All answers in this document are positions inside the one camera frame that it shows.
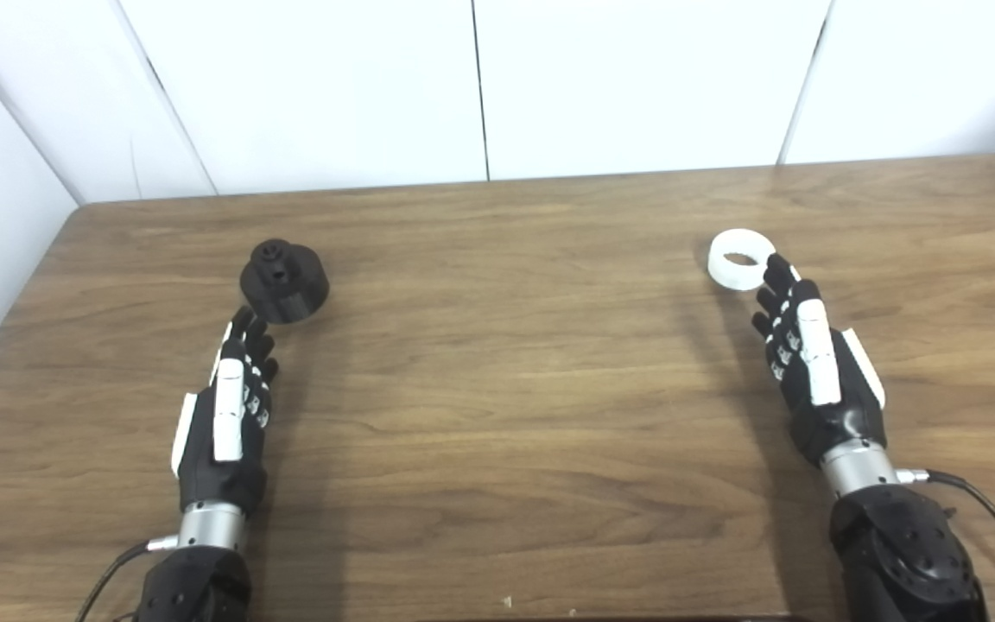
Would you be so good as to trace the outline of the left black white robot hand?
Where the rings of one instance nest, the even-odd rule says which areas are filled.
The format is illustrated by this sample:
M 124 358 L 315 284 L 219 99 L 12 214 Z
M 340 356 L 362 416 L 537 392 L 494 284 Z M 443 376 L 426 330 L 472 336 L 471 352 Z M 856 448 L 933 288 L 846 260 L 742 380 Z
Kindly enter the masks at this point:
M 183 397 L 171 472 L 178 481 L 178 548 L 238 552 L 266 496 L 265 429 L 279 371 L 266 322 L 238 309 L 220 340 L 208 383 Z

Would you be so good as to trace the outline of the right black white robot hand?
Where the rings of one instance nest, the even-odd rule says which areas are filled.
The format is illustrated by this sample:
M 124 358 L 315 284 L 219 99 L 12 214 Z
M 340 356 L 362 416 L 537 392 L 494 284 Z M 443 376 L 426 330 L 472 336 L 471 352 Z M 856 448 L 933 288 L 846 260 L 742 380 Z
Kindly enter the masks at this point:
M 789 437 L 833 495 L 895 485 L 887 454 L 887 394 L 853 329 L 830 326 L 816 282 L 773 253 L 751 323 L 789 410 Z

